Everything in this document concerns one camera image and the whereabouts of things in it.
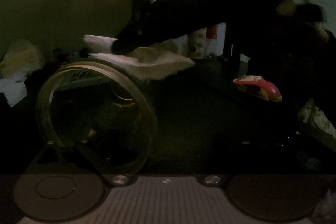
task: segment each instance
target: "silver screw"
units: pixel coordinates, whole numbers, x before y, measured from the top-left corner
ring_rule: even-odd
[[[125,184],[128,182],[128,177],[124,175],[118,175],[112,178],[112,181],[116,184]]]
[[[221,178],[219,176],[207,176],[204,178],[204,181],[208,184],[218,184]]]

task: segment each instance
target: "white cloth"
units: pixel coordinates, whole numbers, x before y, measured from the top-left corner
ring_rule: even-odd
[[[162,80],[195,65],[189,58],[154,47],[140,47],[127,55],[106,53],[116,39],[86,35],[84,41],[94,53],[91,58],[109,61],[140,80]]]

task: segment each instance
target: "striped surface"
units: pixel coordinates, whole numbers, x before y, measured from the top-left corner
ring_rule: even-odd
[[[19,224],[37,224],[23,218]],[[139,177],[113,188],[93,213],[71,224],[257,224],[235,209],[219,188],[200,185],[194,177]],[[295,222],[311,224],[307,219]]]

